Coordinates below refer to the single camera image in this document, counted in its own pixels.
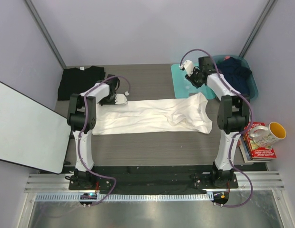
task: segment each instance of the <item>mug handle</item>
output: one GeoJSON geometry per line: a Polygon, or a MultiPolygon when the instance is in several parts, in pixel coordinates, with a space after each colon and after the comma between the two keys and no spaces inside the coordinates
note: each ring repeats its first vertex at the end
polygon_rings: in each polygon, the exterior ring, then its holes
{"type": "Polygon", "coordinates": [[[261,136],[261,133],[255,133],[255,131],[257,130],[263,130],[263,131],[268,131],[268,128],[265,126],[256,126],[254,128],[252,128],[249,132],[249,135],[251,138],[255,138],[255,137],[259,137],[261,136]]]}

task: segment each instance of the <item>white mug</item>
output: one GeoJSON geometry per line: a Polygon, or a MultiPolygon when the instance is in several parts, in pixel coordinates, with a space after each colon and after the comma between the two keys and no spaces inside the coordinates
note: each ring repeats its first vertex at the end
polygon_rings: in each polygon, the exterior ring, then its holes
{"type": "Polygon", "coordinates": [[[286,137],[286,131],[281,124],[271,122],[267,127],[256,126],[252,128],[249,135],[259,147],[268,147],[284,139],[286,137]]]}

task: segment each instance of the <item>crumpled white fabric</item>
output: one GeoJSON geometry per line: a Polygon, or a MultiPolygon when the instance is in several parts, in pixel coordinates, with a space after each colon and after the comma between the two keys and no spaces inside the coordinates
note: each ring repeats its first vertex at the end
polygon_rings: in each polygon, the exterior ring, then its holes
{"type": "Polygon", "coordinates": [[[202,93],[186,99],[129,101],[126,105],[97,105],[93,134],[189,132],[209,134],[212,121],[202,93]]]}

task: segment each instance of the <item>wall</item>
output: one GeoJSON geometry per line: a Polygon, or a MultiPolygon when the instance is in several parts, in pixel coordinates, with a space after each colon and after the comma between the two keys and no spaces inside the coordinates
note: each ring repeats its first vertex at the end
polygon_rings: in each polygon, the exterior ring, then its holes
{"type": "MultiPolygon", "coordinates": [[[[0,1],[0,81],[53,109],[61,74],[24,2],[0,1]]],[[[0,228],[16,226],[29,172],[0,161],[0,228]]]]}
{"type": "Polygon", "coordinates": [[[193,48],[238,55],[267,1],[32,2],[66,65],[81,66],[177,63],[193,48]]]}
{"type": "Polygon", "coordinates": [[[259,90],[257,121],[281,123],[284,141],[275,145],[278,170],[295,208],[295,0],[278,1],[248,54],[259,90]]]}

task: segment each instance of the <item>book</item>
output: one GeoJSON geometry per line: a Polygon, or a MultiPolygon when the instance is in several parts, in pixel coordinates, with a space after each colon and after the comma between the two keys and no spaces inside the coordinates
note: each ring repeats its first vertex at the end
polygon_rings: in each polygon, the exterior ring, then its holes
{"type": "MultiPolygon", "coordinates": [[[[265,126],[262,122],[253,122],[250,130],[256,126],[265,126]]],[[[247,145],[247,149],[252,159],[274,159],[276,158],[275,151],[272,146],[258,147],[255,142],[250,138],[249,132],[244,134],[245,144],[247,145]]]]}
{"type": "Polygon", "coordinates": [[[246,142],[244,141],[243,137],[239,138],[240,141],[240,145],[239,145],[239,149],[243,155],[243,159],[244,159],[244,163],[255,163],[255,162],[269,162],[271,161],[270,159],[257,159],[254,160],[250,157],[249,155],[249,151],[246,145],[246,142]]]}

